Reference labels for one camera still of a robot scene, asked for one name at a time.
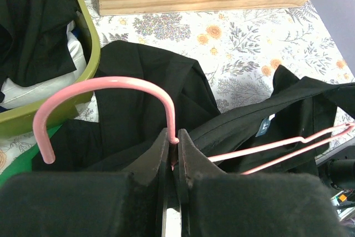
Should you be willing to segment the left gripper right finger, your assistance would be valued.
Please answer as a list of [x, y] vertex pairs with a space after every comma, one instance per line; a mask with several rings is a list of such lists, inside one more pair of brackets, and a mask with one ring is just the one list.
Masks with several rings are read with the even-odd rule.
[[228, 174], [178, 133], [182, 236], [346, 236], [328, 190], [309, 174]]

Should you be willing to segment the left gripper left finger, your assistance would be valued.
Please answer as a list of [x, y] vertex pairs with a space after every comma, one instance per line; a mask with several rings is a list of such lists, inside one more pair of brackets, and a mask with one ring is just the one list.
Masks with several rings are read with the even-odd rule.
[[31, 172], [1, 187], [2, 236], [164, 236], [169, 141], [120, 172]]

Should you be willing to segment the white shirt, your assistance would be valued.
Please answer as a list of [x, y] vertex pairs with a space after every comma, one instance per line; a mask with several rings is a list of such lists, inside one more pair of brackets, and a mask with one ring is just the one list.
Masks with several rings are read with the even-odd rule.
[[4, 109], [48, 97], [73, 84], [84, 72], [83, 47], [72, 33], [77, 17], [77, 12], [29, 17], [1, 12]]

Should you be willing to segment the blue plaid shirt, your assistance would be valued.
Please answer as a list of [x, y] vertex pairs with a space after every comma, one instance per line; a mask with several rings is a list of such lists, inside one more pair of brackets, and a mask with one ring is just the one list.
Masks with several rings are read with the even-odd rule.
[[7, 100], [7, 98], [6, 98], [6, 92], [4, 91], [4, 90], [2, 90], [1, 92], [0, 92], [0, 101], [1, 101], [1, 103], [0, 103], [0, 106], [1, 107], [3, 107], [3, 108], [5, 108], [5, 104], [6, 104], [6, 100]]

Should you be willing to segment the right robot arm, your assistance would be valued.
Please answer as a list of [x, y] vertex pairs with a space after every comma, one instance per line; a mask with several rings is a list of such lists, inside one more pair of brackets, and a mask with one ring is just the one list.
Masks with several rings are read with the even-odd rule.
[[318, 174], [332, 190], [354, 190], [354, 138], [316, 159]]

